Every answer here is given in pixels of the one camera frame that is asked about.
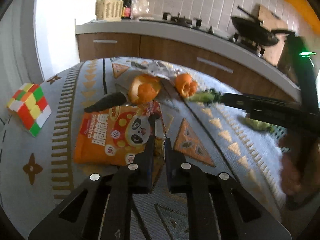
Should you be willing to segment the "person's right hand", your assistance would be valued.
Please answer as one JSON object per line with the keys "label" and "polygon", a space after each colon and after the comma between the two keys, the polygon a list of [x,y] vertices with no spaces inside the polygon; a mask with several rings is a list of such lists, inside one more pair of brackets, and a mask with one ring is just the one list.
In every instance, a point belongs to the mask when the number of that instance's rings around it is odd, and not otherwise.
{"label": "person's right hand", "polygon": [[281,163],[281,189],[287,196],[301,192],[311,193],[319,189],[319,139],[314,144],[308,160],[309,170],[304,175],[297,170],[289,153],[283,155]]}

